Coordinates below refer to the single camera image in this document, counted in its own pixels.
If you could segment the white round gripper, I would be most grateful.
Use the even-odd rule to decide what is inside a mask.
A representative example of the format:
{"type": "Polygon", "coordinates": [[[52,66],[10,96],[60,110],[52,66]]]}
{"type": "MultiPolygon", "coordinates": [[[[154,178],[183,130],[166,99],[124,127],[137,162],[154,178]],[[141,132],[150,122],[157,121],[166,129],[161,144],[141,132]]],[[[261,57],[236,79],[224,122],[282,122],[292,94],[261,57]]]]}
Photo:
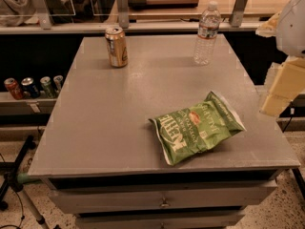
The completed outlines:
{"type": "Polygon", "coordinates": [[[305,0],[290,0],[255,31],[262,37],[275,36],[277,48],[289,55],[281,64],[273,63],[264,82],[260,112],[279,117],[305,90],[305,0]]]}

